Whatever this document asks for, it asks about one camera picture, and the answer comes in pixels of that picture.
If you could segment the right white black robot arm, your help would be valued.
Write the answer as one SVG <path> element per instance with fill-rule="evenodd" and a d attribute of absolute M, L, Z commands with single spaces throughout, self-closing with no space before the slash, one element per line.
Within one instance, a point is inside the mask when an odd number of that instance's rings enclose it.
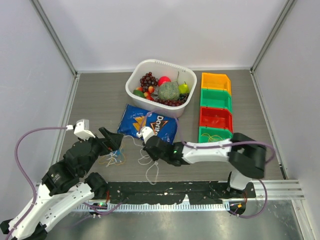
<path fill-rule="evenodd" d="M 233 198 L 242 194 L 251 180 L 265 177 L 265 167 L 269 162 L 266 159 L 267 148 L 274 150 L 271 145 L 253 140 L 239 132 L 234 133 L 231 138 L 216 142 L 169 143 L 145 127 L 140 137 L 144 141 L 143 150 L 155 162 L 163 160 L 175 167 L 200 162 L 229 163 L 234 170 L 229 174 L 225 190 Z"/>

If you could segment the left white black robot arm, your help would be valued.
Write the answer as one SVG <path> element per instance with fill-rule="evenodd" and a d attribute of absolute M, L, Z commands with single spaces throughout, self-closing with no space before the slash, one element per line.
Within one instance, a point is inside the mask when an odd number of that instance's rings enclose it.
<path fill-rule="evenodd" d="M 0 224 L 8 240 L 44 240 L 75 207 L 91 199 L 100 200 L 109 190 L 99 173 L 89 171 L 100 156 L 120 149 L 123 135 L 101 127 L 103 137 L 99 138 L 77 124 L 55 126 L 54 130 L 73 131 L 78 141 L 48 169 L 39 187 L 30 183 L 33 197 L 24 209 Z"/>

